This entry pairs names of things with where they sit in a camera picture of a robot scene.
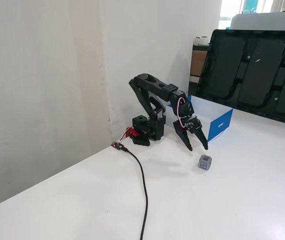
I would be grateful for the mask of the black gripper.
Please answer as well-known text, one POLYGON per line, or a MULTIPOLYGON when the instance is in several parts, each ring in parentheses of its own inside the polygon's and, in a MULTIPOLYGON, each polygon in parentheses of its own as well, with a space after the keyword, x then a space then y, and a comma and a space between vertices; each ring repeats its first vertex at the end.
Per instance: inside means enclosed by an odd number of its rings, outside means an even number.
POLYGON ((182 117, 179 120, 173 122, 173 127, 176 134, 180 137, 182 142, 188 148, 189 151, 193 151, 187 131, 194 133, 201 142, 205 150, 208 150, 208 141, 202 131, 202 124, 196 115, 182 117))

